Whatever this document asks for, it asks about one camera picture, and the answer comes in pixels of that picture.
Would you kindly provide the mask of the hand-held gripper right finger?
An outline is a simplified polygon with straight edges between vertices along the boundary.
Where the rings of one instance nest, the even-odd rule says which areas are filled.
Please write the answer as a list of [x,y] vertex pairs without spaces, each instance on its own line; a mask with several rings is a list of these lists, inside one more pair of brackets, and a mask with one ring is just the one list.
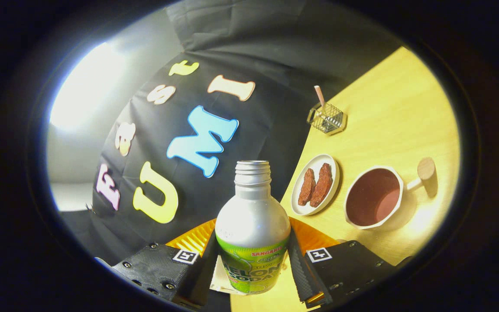
[[356,240],[341,243],[307,223],[289,221],[292,276],[299,300],[309,309],[343,306],[406,264],[391,265]]

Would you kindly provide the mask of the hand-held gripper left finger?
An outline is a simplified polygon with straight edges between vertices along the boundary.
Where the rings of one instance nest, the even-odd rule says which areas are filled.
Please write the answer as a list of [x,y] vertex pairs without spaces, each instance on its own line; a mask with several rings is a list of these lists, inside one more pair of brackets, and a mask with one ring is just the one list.
[[215,225],[211,219],[168,243],[150,242],[113,265],[111,272],[159,300],[200,310],[218,256]]

